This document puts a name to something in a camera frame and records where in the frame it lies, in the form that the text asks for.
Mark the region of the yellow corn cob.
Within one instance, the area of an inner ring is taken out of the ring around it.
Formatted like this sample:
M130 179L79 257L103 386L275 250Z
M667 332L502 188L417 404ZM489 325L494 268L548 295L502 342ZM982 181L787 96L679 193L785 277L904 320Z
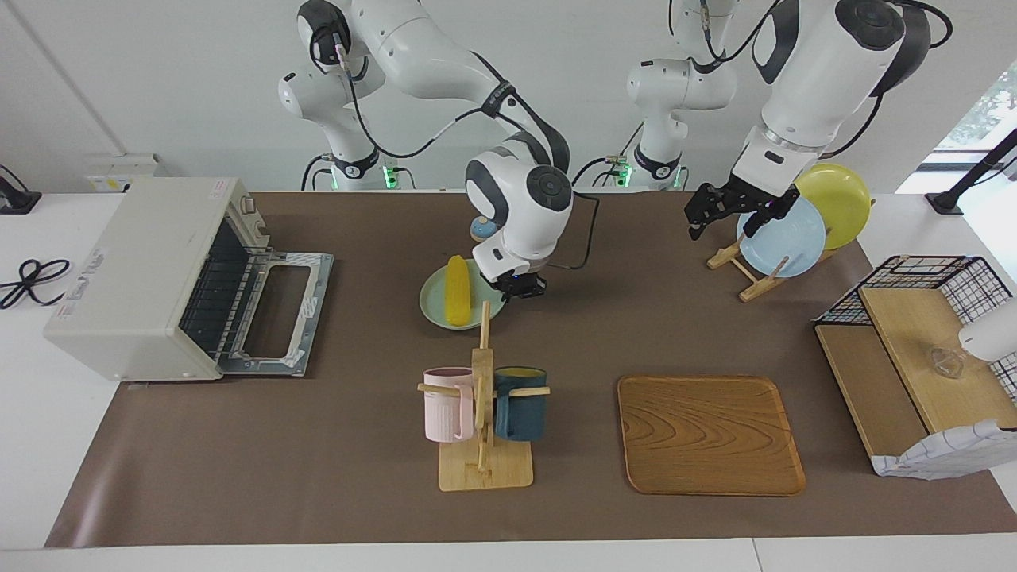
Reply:
M444 275L444 318L453 327L469 325L472 314L472 289L468 261L450 258Z

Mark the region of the pale green plate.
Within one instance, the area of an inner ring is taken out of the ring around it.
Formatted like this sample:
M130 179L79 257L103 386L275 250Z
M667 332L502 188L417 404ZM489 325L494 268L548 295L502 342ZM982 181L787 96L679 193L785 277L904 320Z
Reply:
M485 280L481 278L481 273L472 258L465 258L470 268L471 289L472 289L472 314L469 325L457 328L448 324L444 316L444 286L446 286L446 266L435 271L422 286L419 296L419 305L423 314L428 321L448 330L468 330L479 326L482 319L482 307L484 303L490 305L490 316L494 318L504 307L505 302L496 292L491 290Z

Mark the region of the light blue plate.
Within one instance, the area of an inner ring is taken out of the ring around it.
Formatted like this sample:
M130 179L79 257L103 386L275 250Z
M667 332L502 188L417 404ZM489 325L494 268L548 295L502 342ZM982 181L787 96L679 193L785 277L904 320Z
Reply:
M752 238L742 239L742 258L758 272L772 274L786 258L777 278L798 276L813 268L823 253L827 229L817 207L798 198L784 218L762 225Z

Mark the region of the glass oven door with handle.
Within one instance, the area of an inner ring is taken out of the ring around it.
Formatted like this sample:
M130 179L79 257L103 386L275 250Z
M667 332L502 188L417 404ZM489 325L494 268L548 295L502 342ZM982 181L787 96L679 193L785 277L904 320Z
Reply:
M221 374L305 376L323 312L334 256L330 253L284 253L273 249L250 249L248 253L238 291L226 313L224 332L208 352L211 359ZM306 268L309 276L300 297L286 354L280 357L253 356L245 349L245 342L264 297L270 272L275 268Z

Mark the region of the small black clamp stand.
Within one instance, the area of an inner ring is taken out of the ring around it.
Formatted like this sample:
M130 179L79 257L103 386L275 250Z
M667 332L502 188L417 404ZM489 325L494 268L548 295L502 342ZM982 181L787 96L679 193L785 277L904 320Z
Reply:
M0 215L26 215L41 201L41 192L28 185L14 171L0 164Z

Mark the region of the clear drinking glass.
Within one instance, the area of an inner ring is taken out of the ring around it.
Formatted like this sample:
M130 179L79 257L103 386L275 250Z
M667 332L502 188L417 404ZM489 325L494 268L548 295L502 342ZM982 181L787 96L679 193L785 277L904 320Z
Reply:
M931 346L928 351L930 367L938 376L958 380L963 376L969 359L963 349L948 346Z

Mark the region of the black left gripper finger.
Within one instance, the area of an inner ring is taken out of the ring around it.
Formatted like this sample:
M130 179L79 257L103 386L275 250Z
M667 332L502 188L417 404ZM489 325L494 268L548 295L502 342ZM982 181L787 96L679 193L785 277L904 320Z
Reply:
M747 221L742 225L742 233L746 238L753 238L756 232L773 220L785 218L792 207L798 202L799 191L786 191L781 198L773 199L759 207L749 215Z
M689 222L689 235L693 242L702 236L709 224L730 216L727 201L730 189L724 186L700 185L684 207Z

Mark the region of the two-tier wooden shelf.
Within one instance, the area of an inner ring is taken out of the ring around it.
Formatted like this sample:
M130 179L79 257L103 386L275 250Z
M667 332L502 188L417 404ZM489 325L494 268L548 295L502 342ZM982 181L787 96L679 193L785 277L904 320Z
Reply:
M1017 428L1017 407L988 371L943 379L926 364L937 341L961 349L959 319L937 291L864 288L871 326L814 326L868 451L897 456L920 439L994 419Z

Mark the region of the brown table mat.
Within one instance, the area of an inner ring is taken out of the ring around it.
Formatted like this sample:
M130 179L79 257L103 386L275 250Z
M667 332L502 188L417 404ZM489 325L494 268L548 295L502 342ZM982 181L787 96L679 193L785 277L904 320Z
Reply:
M131 544L520 542L1017 530L988 472L877 477L811 320L868 276L857 245L755 303L705 261L733 221L692 242L677 193L608 196L591 261L493 320L498 365L549 374L534 484L442 493L416 390L465 365L477 335L418 307L422 283L471 244L460 195L264 193L283 251L327 251L331 277L301 379L122 386L47 547ZM640 495L615 384L626 374L752 374L779 389L806 475L792 497Z

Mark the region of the dark teal mug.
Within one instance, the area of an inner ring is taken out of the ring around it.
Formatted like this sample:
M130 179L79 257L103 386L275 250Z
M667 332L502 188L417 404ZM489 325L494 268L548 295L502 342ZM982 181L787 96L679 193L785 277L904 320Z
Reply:
M494 371L495 400L494 432L499 439L533 442L544 436L547 398L545 396L512 397L513 388L540 388L547 385L547 373L538 367L505 366Z

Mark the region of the wooden mug tree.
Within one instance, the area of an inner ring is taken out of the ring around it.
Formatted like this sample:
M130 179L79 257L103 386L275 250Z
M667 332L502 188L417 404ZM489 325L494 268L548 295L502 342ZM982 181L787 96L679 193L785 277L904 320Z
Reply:
M499 439L494 432L497 389L489 331L490 305L484 303L480 341L478 347L473 348L469 366L473 371L474 437L458 443L436 443L439 445L437 485L443 492L523 488L534 481L530 444ZM417 388L422 394L435 392L454 396L460 391L429 386L422 381Z

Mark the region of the cream toaster oven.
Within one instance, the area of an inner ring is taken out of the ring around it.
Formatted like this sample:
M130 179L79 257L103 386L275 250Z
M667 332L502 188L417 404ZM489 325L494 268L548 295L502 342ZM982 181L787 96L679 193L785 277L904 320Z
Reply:
M233 376L218 371L208 352L250 249L273 248L239 178L142 179L125 193L43 335L116 383Z

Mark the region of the white checked cloth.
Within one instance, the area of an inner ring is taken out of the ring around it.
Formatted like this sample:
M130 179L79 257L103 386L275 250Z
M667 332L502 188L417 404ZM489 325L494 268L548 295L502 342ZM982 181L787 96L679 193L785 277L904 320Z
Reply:
M871 456L879 477L926 481L966 477L1013 461L1017 461L1017 428L1000 427L994 419L936 432L897 456Z

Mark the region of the white wall socket box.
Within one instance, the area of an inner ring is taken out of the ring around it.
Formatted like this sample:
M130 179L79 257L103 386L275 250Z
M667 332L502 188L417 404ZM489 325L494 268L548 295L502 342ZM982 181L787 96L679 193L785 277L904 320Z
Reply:
M159 176L168 176L168 170L155 153L94 157L84 173L92 191L99 193L123 193L142 178Z

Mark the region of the wooden serving tray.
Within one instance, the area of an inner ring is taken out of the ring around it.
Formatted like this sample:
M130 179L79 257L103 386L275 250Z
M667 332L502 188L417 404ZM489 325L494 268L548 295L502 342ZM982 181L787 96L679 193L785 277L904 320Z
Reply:
M643 495L792 497L806 475L777 384L744 374L617 382L629 485Z

